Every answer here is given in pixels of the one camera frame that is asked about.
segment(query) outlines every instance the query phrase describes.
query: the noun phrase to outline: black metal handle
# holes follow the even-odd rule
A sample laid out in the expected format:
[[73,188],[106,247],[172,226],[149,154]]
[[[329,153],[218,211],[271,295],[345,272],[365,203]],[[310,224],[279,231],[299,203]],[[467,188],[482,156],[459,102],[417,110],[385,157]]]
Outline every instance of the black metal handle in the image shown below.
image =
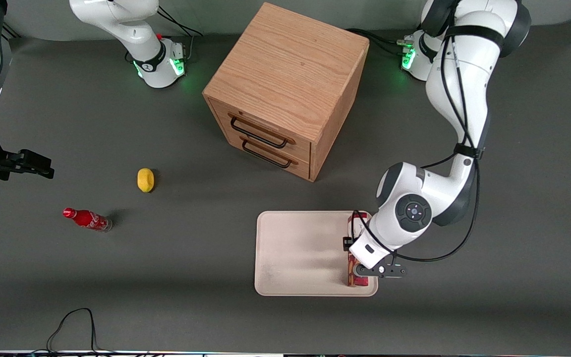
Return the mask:
[[263,155],[261,155],[258,152],[254,152],[251,149],[248,149],[245,145],[248,144],[247,140],[244,140],[244,142],[242,143],[242,149],[244,149],[245,152],[251,154],[252,156],[256,156],[257,158],[260,158],[262,160],[268,161],[269,163],[271,163],[272,165],[275,165],[276,167],[281,167],[281,169],[287,169],[288,167],[290,167],[290,164],[292,164],[292,160],[288,160],[287,163],[285,164],[279,164],[276,161],[267,158]]
[[232,119],[230,120],[230,125],[233,127],[233,129],[235,129],[236,131],[239,131],[240,133],[244,133],[245,135],[248,135],[251,138],[259,140],[260,142],[263,142],[263,144],[270,145],[276,149],[283,149],[287,144],[287,139],[285,139],[285,138],[284,138],[283,143],[281,143],[281,144],[276,144],[274,142],[271,142],[270,140],[266,140],[266,139],[262,138],[261,136],[258,136],[256,134],[251,133],[248,130],[245,130],[245,129],[242,129],[238,126],[235,126],[236,121],[237,121],[237,118],[235,116],[233,116]]

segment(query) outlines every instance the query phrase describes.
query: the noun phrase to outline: beige tray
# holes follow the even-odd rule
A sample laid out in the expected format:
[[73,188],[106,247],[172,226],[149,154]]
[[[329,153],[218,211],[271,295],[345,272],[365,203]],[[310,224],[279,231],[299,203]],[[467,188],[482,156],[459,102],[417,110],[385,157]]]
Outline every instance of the beige tray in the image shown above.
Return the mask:
[[257,218],[254,288],[263,296],[367,297],[367,287],[347,286],[343,237],[351,211],[263,212]]

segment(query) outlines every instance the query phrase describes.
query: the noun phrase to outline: wooden cabinet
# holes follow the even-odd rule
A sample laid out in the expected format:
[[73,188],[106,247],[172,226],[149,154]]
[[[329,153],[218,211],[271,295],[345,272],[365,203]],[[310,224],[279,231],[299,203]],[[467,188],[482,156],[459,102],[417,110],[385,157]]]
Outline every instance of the wooden cabinet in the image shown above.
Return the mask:
[[361,36],[266,2],[202,94],[231,145],[314,181],[368,48]]

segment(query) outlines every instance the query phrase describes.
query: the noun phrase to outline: lemon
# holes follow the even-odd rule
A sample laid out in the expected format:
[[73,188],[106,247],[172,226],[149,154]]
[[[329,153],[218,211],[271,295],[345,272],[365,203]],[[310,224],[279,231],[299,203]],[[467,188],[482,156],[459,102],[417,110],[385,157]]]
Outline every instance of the lemon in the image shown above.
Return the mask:
[[142,192],[150,192],[154,189],[154,173],[150,169],[138,171],[138,188]]

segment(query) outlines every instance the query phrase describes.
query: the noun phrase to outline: robot control buttons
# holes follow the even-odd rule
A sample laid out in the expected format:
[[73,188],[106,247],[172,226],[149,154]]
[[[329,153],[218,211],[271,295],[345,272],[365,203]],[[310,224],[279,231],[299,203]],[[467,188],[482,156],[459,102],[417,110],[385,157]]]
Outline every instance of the robot control buttons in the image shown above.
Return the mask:
[[407,194],[396,204],[396,218],[405,231],[417,232],[431,222],[431,206],[424,197]]

